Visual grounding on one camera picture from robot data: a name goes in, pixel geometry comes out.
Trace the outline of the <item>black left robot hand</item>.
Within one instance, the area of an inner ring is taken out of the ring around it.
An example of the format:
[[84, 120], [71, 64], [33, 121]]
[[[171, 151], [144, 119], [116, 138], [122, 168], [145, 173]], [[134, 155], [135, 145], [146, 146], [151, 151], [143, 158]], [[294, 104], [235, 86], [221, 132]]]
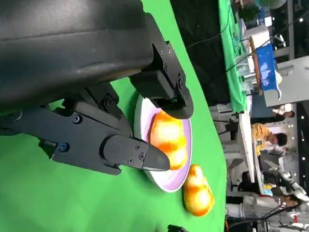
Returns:
[[101, 173], [167, 171], [117, 106], [111, 82], [123, 77], [171, 117], [192, 116], [183, 69], [141, 1], [1, 1], [2, 135], [37, 137], [51, 160]]

